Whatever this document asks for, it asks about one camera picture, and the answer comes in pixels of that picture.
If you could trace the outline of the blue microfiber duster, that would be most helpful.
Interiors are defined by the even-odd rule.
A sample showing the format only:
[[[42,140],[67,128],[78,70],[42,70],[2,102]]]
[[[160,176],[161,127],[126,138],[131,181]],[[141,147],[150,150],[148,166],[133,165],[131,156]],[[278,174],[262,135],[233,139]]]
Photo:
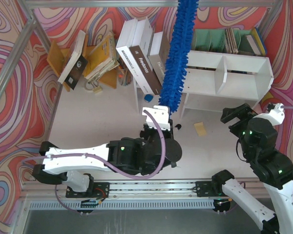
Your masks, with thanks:
[[[176,112],[181,103],[198,6],[197,0],[178,1],[176,21],[166,60],[165,77],[159,97],[159,104],[168,107],[169,115]]]

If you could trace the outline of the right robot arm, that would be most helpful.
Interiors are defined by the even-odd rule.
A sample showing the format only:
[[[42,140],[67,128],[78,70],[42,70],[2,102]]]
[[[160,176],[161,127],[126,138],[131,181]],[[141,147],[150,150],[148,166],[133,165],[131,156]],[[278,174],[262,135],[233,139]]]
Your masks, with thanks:
[[[232,198],[263,234],[293,234],[293,163],[275,147],[275,126],[283,123],[284,109],[281,103],[269,104],[267,112],[258,114],[248,104],[242,104],[224,108],[221,116],[222,123],[239,119],[229,130],[238,138],[245,162],[263,183],[274,210],[254,198],[228,170],[212,176],[212,189]]]

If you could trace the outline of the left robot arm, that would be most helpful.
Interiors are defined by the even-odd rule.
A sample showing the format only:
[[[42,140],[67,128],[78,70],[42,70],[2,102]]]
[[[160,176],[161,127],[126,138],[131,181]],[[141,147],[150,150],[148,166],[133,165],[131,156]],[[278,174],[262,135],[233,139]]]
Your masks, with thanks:
[[[176,167],[182,157],[182,148],[174,139],[173,130],[163,130],[161,139],[155,128],[144,124],[139,138],[123,137],[92,148],[64,150],[45,141],[40,154],[41,164],[34,166],[32,176],[43,184],[61,185],[79,197],[93,197],[94,178],[86,170],[113,171],[135,179],[162,168]]]

